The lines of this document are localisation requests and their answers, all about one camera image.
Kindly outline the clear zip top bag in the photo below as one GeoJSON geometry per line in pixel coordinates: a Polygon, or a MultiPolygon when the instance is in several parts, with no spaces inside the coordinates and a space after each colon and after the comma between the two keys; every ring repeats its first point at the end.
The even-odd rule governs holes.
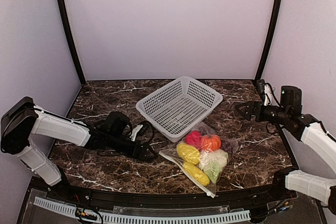
{"type": "Polygon", "coordinates": [[[213,128],[201,122],[176,144],[159,152],[174,163],[207,196],[214,198],[217,182],[238,150],[237,140],[224,139],[213,128]]]}

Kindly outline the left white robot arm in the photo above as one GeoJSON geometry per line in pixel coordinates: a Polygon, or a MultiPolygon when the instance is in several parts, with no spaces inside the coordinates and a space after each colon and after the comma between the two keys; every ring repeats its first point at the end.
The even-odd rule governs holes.
{"type": "Polygon", "coordinates": [[[150,141],[138,138],[153,126],[144,121],[132,126],[121,112],[110,112],[104,120],[93,125],[68,119],[37,106],[30,97],[22,98],[1,118],[1,152],[18,157],[30,170],[53,187],[63,201],[74,197],[61,169],[33,142],[33,135],[43,135],[66,141],[88,150],[111,148],[127,157],[150,162],[157,153],[150,141]]]}

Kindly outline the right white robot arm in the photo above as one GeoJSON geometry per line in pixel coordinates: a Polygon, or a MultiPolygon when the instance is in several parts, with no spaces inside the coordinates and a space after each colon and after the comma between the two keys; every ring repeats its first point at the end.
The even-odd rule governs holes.
{"type": "MultiPolygon", "coordinates": [[[[246,120],[280,125],[296,140],[315,151],[335,170],[335,137],[323,123],[311,114],[302,113],[302,91],[294,86],[282,86],[281,97],[275,105],[269,85],[264,87],[263,102],[248,101],[236,105],[236,111],[246,120]]],[[[278,200],[290,191],[296,191],[324,203],[335,213],[335,179],[328,179],[303,172],[299,168],[284,168],[275,173],[268,195],[278,200]]]]}

